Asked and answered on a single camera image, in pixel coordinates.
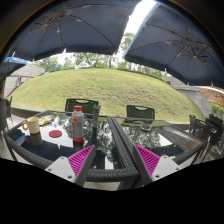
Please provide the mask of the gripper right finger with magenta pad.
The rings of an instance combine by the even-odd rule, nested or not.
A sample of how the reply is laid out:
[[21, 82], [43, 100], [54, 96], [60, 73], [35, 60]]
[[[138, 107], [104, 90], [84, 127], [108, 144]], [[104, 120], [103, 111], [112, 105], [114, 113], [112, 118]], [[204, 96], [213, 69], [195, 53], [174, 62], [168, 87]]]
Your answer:
[[157, 154], [135, 145], [133, 148], [142, 185], [147, 185], [180, 170], [180, 167], [168, 156]]

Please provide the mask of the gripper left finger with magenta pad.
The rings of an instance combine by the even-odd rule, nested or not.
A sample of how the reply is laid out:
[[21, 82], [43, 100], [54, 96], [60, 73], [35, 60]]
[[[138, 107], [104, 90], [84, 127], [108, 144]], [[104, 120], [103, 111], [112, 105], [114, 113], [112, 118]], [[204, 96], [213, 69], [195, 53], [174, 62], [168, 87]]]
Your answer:
[[46, 171], [83, 186], [95, 155], [95, 146], [91, 145], [69, 157], [59, 157], [46, 168]]

